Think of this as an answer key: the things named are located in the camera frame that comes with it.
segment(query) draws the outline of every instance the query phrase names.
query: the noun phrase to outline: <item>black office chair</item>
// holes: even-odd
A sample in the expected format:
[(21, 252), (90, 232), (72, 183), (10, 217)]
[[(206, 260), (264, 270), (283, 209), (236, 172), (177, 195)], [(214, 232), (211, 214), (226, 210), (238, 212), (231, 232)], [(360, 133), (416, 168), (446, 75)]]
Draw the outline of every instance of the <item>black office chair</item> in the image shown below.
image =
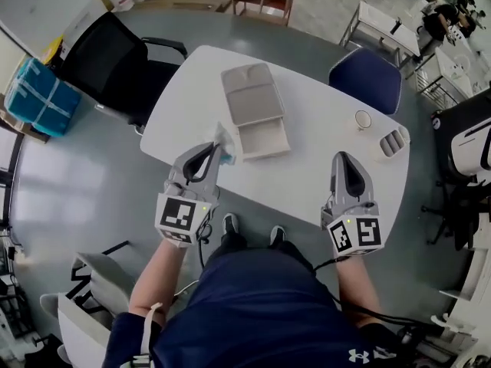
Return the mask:
[(125, 119), (137, 132), (147, 124), (163, 89), (179, 65), (148, 60), (146, 44), (174, 48), (184, 59), (184, 44), (162, 38), (139, 39), (110, 12), (77, 40), (58, 76), (94, 98), (97, 108)]
[(491, 212), (489, 207), (489, 197), (491, 196), (491, 184), (487, 186), (456, 186), (449, 195), (447, 185), (443, 182), (437, 182), (437, 186), (443, 190), (443, 209), (429, 209), (421, 206), (422, 212), (429, 212), (443, 218), (438, 228), (437, 235), (433, 240), (427, 243), (434, 245), (445, 232), (446, 237), (455, 238), (455, 249), (461, 250), (466, 244), (469, 248), (473, 247), (473, 236), (479, 228), (479, 214), (488, 213), (491, 221)]

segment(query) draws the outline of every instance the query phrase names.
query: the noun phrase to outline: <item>white tissue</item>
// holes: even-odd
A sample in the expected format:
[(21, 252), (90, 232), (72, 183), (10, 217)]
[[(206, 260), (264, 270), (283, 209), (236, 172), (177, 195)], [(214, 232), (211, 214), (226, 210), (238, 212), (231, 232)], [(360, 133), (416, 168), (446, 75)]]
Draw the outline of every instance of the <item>white tissue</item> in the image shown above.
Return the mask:
[(208, 130), (203, 139), (203, 142), (214, 142), (222, 147), (220, 165), (223, 165), (224, 163), (234, 165), (236, 163), (236, 145), (230, 134), (220, 122), (218, 122), (214, 128)]

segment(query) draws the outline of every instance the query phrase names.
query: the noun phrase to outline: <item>blue storage box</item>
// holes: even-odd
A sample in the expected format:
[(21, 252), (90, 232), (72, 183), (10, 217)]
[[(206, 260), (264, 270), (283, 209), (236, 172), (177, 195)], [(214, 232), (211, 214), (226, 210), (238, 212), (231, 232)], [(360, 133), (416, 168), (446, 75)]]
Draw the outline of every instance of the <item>blue storage box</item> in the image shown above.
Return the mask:
[(5, 95), (10, 114), (43, 133), (62, 136), (81, 95), (55, 77), (40, 61), (30, 58), (18, 71)]

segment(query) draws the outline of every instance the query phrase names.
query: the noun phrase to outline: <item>navy blue t-shirt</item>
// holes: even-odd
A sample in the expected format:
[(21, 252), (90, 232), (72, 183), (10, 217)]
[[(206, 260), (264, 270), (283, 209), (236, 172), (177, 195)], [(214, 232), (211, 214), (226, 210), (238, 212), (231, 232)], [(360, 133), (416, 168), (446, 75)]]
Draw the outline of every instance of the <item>navy blue t-shirt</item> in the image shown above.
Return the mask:
[[(140, 354), (143, 322), (118, 315), (104, 368)], [(156, 368), (386, 366), (388, 333), (380, 324), (357, 329), (302, 264), (265, 249), (210, 263), (187, 308), (162, 331), (153, 324), (150, 350)]]

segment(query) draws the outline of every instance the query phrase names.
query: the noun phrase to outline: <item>black sneaker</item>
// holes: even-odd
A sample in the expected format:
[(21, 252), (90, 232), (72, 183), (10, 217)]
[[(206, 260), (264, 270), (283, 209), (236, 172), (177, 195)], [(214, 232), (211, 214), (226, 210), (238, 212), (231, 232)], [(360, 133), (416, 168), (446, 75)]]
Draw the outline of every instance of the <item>black sneaker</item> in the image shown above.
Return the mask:
[(237, 215), (229, 212), (223, 217), (223, 234), (226, 235), (230, 232), (239, 233), (239, 220), (237, 219)]
[(269, 235), (269, 246), (275, 247), (276, 245), (278, 245), (280, 242), (283, 242), (284, 240), (286, 240), (286, 232), (284, 228), (280, 225), (276, 225), (271, 230), (271, 234)]

